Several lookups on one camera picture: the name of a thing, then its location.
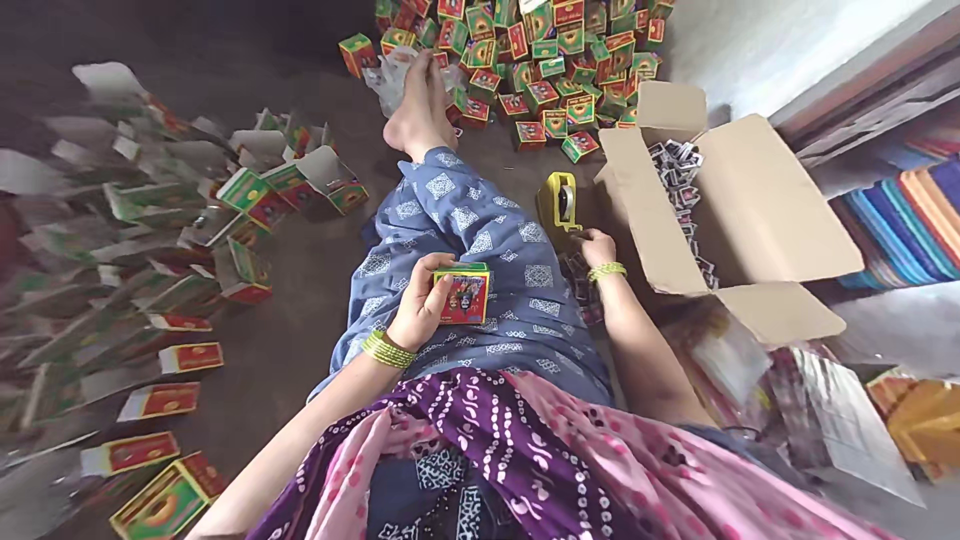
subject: plastic bag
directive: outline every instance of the plastic bag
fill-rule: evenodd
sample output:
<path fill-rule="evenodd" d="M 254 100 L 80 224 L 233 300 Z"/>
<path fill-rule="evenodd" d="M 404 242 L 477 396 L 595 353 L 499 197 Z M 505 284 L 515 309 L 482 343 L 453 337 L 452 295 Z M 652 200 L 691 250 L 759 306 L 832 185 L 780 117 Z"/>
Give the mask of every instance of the plastic bag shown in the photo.
<path fill-rule="evenodd" d="M 380 110 L 390 118 L 403 101 L 403 80 L 407 70 L 417 58 L 418 52 L 411 47 L 397 47 L 390 55 L 380 57 L 380 67 L 363 70 L 364 82 L 380 97 Z M 454 87 L 466 89 L 465 74 L 456 65 L 441 69 L 444 90 L 449 93 Z"/>

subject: unfolded box packaging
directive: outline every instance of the unfolded box packaging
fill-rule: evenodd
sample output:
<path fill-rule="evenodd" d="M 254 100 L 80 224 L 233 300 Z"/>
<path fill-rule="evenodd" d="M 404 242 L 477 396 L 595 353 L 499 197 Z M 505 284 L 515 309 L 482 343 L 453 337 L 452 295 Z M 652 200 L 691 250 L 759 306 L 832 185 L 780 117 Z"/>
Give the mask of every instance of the unfolded box packaging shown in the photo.
<path fill-rule="evenodd" d="M 600 131 L 608 163 L 595 179 L 624 260 L 661 295 L 715 296 L 768 346 L 843 331 L 801 283 L 857 272 L 863 258 L 767 120 L 754 114 L 707 131 L 700 88 L 644 82 L 637 91 L 637 127 Z M 671 138 L 695 141 L 704 156 L 692 215 L 717 290 L 704 282 L 647 152 Z M 645 288 L 633 270 L 635 289 Z"/>

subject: white wall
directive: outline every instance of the white wall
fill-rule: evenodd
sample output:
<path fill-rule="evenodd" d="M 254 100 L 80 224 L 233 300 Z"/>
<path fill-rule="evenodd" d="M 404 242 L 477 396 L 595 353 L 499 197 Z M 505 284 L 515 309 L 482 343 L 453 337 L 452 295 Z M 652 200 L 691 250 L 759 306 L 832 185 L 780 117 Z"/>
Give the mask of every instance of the white wall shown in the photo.
<path fill-rule="evenodd" d="M 869 65 L 957 5 L 960 0 L 681 0 L 667 24 L 665 72 L 670 81 L 707 91 L 713 123 L 723 121 L 725 106 L 732 119 L 753 112 L 769 117 L 802 94 L 794 108 L 812 102 L 846 80 L 844 73 Z"/>

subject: green bangle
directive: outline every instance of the green bangle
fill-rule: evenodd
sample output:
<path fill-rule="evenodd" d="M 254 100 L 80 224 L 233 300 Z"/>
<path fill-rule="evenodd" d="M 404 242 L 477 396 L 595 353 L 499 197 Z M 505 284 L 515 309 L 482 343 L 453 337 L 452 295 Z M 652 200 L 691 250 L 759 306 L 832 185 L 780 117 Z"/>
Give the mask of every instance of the green bangle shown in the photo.
<path fill-rule="evenodd" d="M 374 360 L 387 364 L 398 369 L 407 369 L 417 357 L 414 353 L 408 353 L 383 340 L 383 331 L 374 330 L 367 339 L 364 339 L 361 347 L 364 352 L 370 355 Z"/>
<path fill-rule="evenodd" d="M 623 267 L 623 264 L 619 262 L 608 262 L 606 264 L 601 264 L 596 268 L 587 272 L 587 279 L 591 282 L 596 282 L 604 276 L 609 276 L 610 274 L 623 274 L 627 275 L 627 269 Z"/>

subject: woman's right hand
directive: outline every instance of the woman's right hand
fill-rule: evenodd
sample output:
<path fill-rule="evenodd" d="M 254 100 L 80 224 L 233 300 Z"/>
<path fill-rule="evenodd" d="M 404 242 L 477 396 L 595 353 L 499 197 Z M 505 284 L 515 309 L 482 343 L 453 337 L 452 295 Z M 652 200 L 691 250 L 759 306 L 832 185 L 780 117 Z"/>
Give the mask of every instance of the woman's right hand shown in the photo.
<path fill-rule="evenodd" d="M 613 238 L 603 231 L 587 229 L 574 236 L 573 241 L 580 246 L 580 253 L 583 254 L 590 268 L 616 262 L 616 244 L 613 243 Z"/>

